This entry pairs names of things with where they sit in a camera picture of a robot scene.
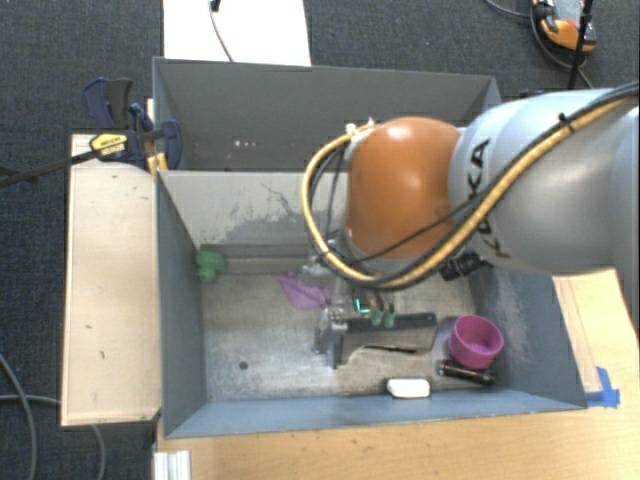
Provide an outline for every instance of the yellow cable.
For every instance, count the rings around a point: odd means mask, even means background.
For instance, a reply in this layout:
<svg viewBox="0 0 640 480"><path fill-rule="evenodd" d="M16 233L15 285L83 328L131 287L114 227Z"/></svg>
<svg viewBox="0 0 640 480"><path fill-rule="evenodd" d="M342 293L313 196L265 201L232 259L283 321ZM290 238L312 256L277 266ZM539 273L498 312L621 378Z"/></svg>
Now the yellow cable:
<svg viewBox="0 0 640 480"><path fill-rule="evenodd" d="M575 131L584 128L591 122L598 119L600 116L606 114L613 108L622 104L625 100L614 101L612 103L608 103L607 105L603 105L602 107L598 107L591 112L575 119L571 125L567 125L554 134L547 137L546 140L537 144L535 147L531 148L527 153L520 158L516 163L514 163L502 176L500 181L496 184L493 189L487 194L485 199L478 205L478 207L467 217L464 224L458 229L449 239L442 244L437 250L435 250L429 257L422 262L420 265L416 266L411 271L407 272L403 276L394 279L393 281L389 281L387 283L381 284L381 288L394 288L399 287L405 283L412 282L419 278L424 273L428 272L430 269L434 268L438 263L445 260L451 253L453 253L465 240L469 238L469 236L474 232L477 225L482 222L489 214L489 212L498 204L499 200L504 196L506 191L511 187L515 181L539 158L544 156L550 150L555 148L558 144L560 144L564 139L569 137ZM336 256L329 246L324 241L322 234L318 227L315 224L313 219L313 215L311 213L311 208L309 204L309 187L311 182L312 173L315 172L315 169L318 167L320 162L329 154L331 151L337 149L341 145L349 142L351 138L361 131L371 128L371 124L367 124L356 129L353 132L346 133L334 139L323 148L321 148L311 159L307 169L305 170L303 179L302 179L302 187L301 187L301 198L302 198L302 214L307 224L309 234L311 235L312 240L316 243L320 252L324 255L326 260L331 263L333 267L342 272L343 274L356 279L358 281L371 282L375 281L376 277L363 274L358 270L354 270L349 265L345 264L338 256Z"/></svg>

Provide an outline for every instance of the purple object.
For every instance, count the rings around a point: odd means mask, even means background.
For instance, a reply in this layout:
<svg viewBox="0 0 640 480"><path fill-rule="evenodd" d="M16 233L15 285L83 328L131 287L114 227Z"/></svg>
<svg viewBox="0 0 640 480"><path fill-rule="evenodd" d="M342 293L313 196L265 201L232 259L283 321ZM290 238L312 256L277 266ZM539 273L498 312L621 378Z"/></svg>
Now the purple object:
<svg viewBox="0 0 640 480"><path fill-rule="evenodd" d="M295 308L308 311L324 306L327 294L321 287L304 284L300 276L295 274L277 276L276 279Z"/></svg>
<svg viewBox="0 0 640 480"><path fill-rule="evenodd" d="M447 344L451 357L462 366L483 370L502 350L504 338L500 329L486 318L466 315L453 324Z"/></svg>

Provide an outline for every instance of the blue tape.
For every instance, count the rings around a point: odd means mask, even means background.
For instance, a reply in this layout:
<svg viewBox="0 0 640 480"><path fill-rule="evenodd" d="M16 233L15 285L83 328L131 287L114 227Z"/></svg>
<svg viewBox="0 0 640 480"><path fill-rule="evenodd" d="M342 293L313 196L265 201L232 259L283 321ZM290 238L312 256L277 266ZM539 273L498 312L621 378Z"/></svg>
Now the blue tape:
<svg viewBox="0 0 640 480"><path fill-rule="evenodd" d="M611 387L609 374L605 368L596 366L596 370L598 371L598 377L600 377L602 391L585 393L589 407L611 407L617 409L618 405L620 405L620 390Z"/></svg>

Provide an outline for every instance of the gray carpet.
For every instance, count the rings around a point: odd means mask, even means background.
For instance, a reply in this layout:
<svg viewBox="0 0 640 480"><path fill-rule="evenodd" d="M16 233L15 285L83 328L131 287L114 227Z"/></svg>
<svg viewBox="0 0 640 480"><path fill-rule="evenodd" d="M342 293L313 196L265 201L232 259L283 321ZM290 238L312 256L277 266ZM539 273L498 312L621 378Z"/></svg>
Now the gray carpet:
<svg viewBox="0 0 640 480"><path fill-rule="evenodd" d="M522 0L499 0L523 10ZM595 0L599 44L584 71L597 87L638 78L640 0ZM527 20L481 0L305 0L318 65L495 76L505 97L560 88L567 72L538 50ZM74 128L90 127L79 93L93 78L134 80L151 94L162 52L161 0L0 0L0 165L23 170L65 156ZM0 352L25 391L59 396L66 175L0 189ZM12 392L0 374L0 394ZM90 433L61 432L35 410L38 478L92 478ZM151 426L103 427L106 478L149 476ZM29 439L17 405L0 406L0 478L26 478Z"/></svg>

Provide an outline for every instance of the wooden table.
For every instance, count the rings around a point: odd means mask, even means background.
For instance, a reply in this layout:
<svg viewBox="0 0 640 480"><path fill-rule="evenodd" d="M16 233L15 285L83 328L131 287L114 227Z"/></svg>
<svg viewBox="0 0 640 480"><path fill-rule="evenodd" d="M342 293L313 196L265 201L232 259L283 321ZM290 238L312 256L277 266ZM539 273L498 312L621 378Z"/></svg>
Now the wooden table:
<svg viewBox="0 0 640 480"><path fill-rule="evenodd" d="M190 450L194 480L640 478L638 340L615 276L555 282L563 305L579 307L570 333L584 326L595 363L621 391L617 409L177 440L159 428L158 450Z"/></svg>

